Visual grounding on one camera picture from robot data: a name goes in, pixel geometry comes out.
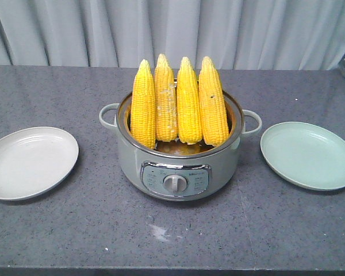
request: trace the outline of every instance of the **countertop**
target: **countertop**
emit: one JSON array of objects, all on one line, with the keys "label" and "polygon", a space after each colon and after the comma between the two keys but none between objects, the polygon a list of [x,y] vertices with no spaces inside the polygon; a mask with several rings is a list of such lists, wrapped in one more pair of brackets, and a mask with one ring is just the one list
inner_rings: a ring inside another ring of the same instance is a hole
[{"label": "countertop", "polygon": [[224,90],[257,112],[263,129],[242,141],[233,178],[191,202],[136,189],[119,166],[116,136],[98,121],[103,106],[131,92],[135,73],[0,66],[0,138],[47,126],[79,144],[61,184],[29,200],[0,201],[0,275],[345,275],[345,188],[295,186],[259,147],[263,131],[284,121],[345,140],[338,71],[220,71]]}]

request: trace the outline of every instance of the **light green plate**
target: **light green plate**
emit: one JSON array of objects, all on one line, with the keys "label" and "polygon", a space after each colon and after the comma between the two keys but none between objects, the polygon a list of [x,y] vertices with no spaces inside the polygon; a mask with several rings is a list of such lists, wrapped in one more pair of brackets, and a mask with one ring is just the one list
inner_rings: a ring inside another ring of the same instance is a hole
[{"label": "light green plate", "polygon": [[311,190],[345,187],[345,141],[304,122],[282,122],[262,135],[260,149],[285,180]]}]

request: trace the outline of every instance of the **pot rim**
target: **pot rim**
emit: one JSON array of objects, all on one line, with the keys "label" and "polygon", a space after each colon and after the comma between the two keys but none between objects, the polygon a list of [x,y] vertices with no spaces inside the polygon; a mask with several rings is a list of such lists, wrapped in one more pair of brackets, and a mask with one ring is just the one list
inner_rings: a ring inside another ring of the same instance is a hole
[{"label": "pot rim", "polygon": [[174,154],[166,154],[164,152],[157,151],[155,149],[150,149],[145,147],[144,145],[137,142],[131,135],[129,131],[129,126],[127,125],[128,116],[125,116],[125,112],[130,112],[131,108],[131,99],[132,99],[132,92],[124,97],[117,108],[116,112],[116,124],[118,127],[119,132],[122,134],[123,138],[128,141],[132,146],[149,153],[151,155],[155,155],[162,158],[169,158],[169,159],[196,159],[201,158],[204,156],[209,156],[216,154],[225,150],[226,148],[230,147],[237,139],[240,138],[240,135],[244,128],[244,113],[242,107],[239,105],[237,100],[227,92],[223,90],[225,105],[227,107],[227,112],[233,113],[236,119],[236,125],[234,129],[232,128],[229,133],[229,138],[220,146],[214,147],[204,152],[199,152],[197,154],[190,154],[190,155],[174,155]]}]

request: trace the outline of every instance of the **corn on the cob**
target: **corn on the cob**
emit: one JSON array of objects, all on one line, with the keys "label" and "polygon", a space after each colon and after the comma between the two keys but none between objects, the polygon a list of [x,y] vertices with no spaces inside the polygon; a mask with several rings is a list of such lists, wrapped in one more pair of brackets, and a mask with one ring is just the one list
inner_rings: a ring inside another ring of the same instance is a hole
[{"label": "corn on the cob", "polygon": [[169,142],[178,136],[177,98],[174,72],[164,54],[160,54],[155,68],[156,138]]},{"label": "corn on the cob", "polygon": [[197,76],[187,57],[182,59],[177,82],[179,139],[183,143],[195,144],[202,140],[200,102]]},{"label": "corn on the cob", "polygon": [[135,76],[131,107],[131,133],[142,145],[155,147],[156,95],[150,64],[142,60]]},{"label": "corn on the cob", "polygon": [[204,57],[199,76],[202,131],[207,145],[218,146],[229,136],[225,100],[219,73],[209,57]]}]

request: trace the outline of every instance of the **control panel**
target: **control panel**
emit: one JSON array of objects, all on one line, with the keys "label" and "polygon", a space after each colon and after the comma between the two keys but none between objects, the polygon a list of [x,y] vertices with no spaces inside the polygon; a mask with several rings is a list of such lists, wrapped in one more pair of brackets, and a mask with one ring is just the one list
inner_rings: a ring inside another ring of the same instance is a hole
[{"label": "control panel", "polygon": [[141,181],[151,192],[168,197],[200,194],[209,184],[211,168],[207,164],[193,166],[144,162]]}]

